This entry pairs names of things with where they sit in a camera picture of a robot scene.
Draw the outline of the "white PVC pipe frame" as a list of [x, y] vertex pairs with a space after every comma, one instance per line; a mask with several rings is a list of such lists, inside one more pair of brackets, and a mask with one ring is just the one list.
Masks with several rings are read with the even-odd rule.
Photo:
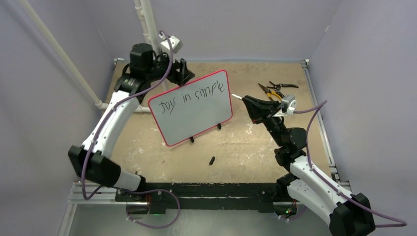
[[49, 57], [97, 109], [115, 63], [85, 0], [18, 0], [26, 23]]

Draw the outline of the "black marker cap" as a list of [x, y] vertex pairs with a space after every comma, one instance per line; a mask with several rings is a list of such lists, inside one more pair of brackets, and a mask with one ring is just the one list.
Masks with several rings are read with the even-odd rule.
[[211, 160], [210, 160], [210, 162], [209, 162], [209, 165], [212, 165], [212, 164], [214, 163], [214, 161], [215, 161], [215, 156], [213, 156], [213, 157], [211, 158]]

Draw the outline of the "yellow handled pliers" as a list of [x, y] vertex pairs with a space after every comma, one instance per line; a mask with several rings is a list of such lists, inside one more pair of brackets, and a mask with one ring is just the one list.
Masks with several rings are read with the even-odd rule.
[[267, 88], [267, 86], [264, 86], [260, 83], [258, 83], [259, 87], [264, 91], [264, 93], [268, 96], [269, 100], [273, 101], [273, 96], [278, 99], [278, 101], [281, 101], [285, 95], [280, 91], [275, 91], [273, 89]]

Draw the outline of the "black base bar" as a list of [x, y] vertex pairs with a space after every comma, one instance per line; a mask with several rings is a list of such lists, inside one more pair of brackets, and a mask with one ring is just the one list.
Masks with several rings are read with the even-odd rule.
[[256, 210], [292, 217], [303, 209], [278, 183], [148, 183], [142, 194], [117, 190], [115, 200], [139, 214], [164, 214], [169, 209]]

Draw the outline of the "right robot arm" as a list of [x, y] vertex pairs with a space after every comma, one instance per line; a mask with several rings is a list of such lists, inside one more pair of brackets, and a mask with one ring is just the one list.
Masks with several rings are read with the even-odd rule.
[[333, 236], [366, 236], [375, 231], [368, 198], [353, 194], [328, 177], [304, 152], [307, 131], [304, 128], [287, 128], [284, 117], [296, 112], [297, 101], [287, 95], [281, 101], [264, 101], [246, 95], [242, 98], [254, 124], [263, 124], [279, 146], [275, 159], [288, 174], [276, 187], [282, 200], [298, 200], [320, 217]]

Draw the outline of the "red framed whiteboard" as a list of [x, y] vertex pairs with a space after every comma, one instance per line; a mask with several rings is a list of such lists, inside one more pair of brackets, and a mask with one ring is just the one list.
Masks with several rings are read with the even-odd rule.
[[169, 147], [233, 116], [226, 70], [219, 70], [149, 99], [148, 107]]

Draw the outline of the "black handled pliers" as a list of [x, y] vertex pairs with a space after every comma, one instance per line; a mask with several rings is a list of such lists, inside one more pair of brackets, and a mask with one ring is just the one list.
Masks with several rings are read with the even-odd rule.
[[295, 85], [295, 84], [275, 84], [272, 81], [269, 81], [269, 83], [271, 84], [270, 87], [267, 87], [269, 89], [273, 89], [275, 91], [280, 91], [282, 88], [299, 88], [299, 86]]

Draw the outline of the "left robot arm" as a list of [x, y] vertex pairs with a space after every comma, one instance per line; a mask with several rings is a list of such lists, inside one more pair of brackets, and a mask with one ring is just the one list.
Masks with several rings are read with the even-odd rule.
[[147, 43], [136, 44], [130, 51], [130, 63], [118, 78], [108, 107], [98, 124], [80, 146], [71, 146], [68, 157], [75, 173], [84, 184], [87, 180], [100, 186], [126, 189], [134, 201], [145, 198], [146, 179], [122, 169], [111, 160], [115, 144], [134, 111], [145, 95], [168, 80], [185, 85], [195, 74], [185, 59], [174, 59], [174, 52], [156, 53]]

